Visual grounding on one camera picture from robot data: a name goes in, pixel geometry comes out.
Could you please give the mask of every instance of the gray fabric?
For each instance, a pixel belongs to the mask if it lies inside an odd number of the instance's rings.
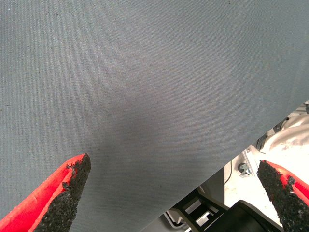
[[[135,232],[309,98],[307,1],[1,1],[0,218],[62,162],[72,232]]]

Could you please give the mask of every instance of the black textured pad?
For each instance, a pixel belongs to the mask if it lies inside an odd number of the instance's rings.
[[[261,161],[257,173],[273,203],[285,232],[309,232],[309,207],[293,192],[295,182],[290,177],[284,188],[281,174],[266,161]]]
[[[83,192],[88,178],[91,162],[85,155],[81,162],[77,162],[72,168],[70,185],[63,183],[65,192],[59,194],[51,202],[48,211],[34,230],[35,232],[68,232],[75,219],[77,204]]]

